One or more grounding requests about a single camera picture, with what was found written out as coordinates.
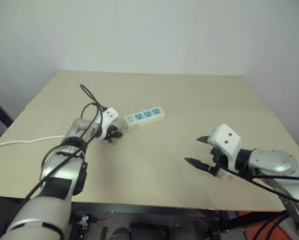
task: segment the white wall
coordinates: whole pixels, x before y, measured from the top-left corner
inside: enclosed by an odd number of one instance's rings
[[[246,75],[299,143],[299,0],[0,0],[0,104],[57,69]]]

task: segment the power strip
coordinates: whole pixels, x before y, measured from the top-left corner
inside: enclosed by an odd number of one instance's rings
[[[165,112],[161,107],[127,115],[124,119],[128,129],[135,129],[165,118]]]

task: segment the power cord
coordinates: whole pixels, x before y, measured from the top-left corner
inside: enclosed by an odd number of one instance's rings
[[[42,138],[35,139],[35,140],[6,141],[6,142],[0,143],[0,147],[5,146],[5,145],[10,145],[10,144],[31,144],[31,143],[36,143],[36,142],[43,141],[43,140],[58,139],[58,138],[64,138],[64,135],[47,136],[47,137],[42,137]]]

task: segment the wooden table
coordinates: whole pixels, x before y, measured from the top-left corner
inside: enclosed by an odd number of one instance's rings
[[[283,150],[299,163],[299,148],[243,76],[155,75],[60,71],[28,104],[0,143],[63,135],[90,100],[121,117],[156,106],[164,120],[123,129],[113,143],[88,146],[87,178],[76,202],[215,210],[280,211],[279,198],[240,178],[221,180],[184,157],[212,163],[211,146],[196,141],[227,123],[246,149]],[[86,117],[92,118],[89,109]],[[38,182],[44,154],[61,139],[0,147],[0,196],[24,197]]]

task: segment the red object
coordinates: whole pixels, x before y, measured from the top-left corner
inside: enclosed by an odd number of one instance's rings
[[[245,214],[248,214],[249,211],[239,211],[238,215],[242,216]],[[245,228],[245,235],[247,240],[253,240],[256,232],[260,229],[260,227],[263,225],[264,222],[262,222],[261,224],[257,224],[257,225],[253,225],[253,226],[249,226],[247,228]],[[265,227],[263,229],[263,231],[260,233],[260,235],[258,236],[257,240],[265,240],[267,234],[269,233],[271,227],[274,225],[275,221],[271,222],[270,224],[267,225],[267,227]],[[289,235],[287,235],[287,233],[280,228],[280,226],[276,227],[274,232],[272,233],[270,240],[292,240],[290,238]]]

